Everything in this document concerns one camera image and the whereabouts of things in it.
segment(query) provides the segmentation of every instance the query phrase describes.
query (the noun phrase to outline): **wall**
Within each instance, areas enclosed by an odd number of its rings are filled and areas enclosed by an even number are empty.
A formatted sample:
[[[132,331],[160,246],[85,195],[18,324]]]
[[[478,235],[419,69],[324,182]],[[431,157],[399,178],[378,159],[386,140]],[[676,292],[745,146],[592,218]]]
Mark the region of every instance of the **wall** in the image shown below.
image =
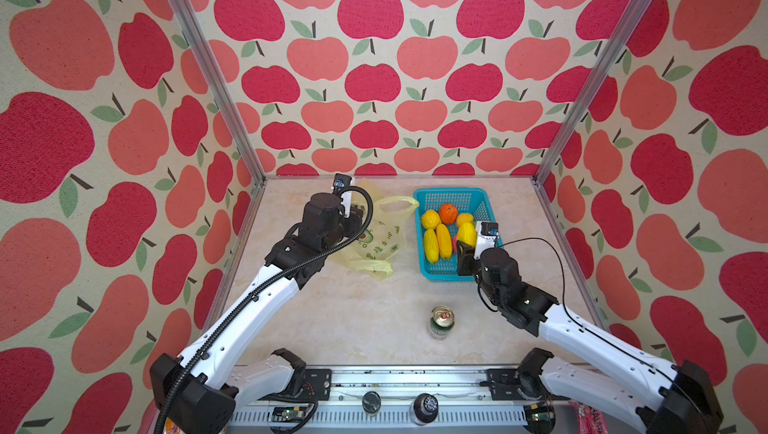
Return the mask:
[[[252,181],[168,8],[1,0],[0,32],[0,433],[144,432]]]
[[[555,166],[554,211],[611,332],[704,367],[722,432],[766,432],[768,6],[662,3],[661,44],[613,66],[616,109]]]
[[[627,1],[211,0],[197,10],[214,51],[240,57],[224,76],[268,176],[509,175],[535,171]],[[615,84],[601,93],[605,112]]]

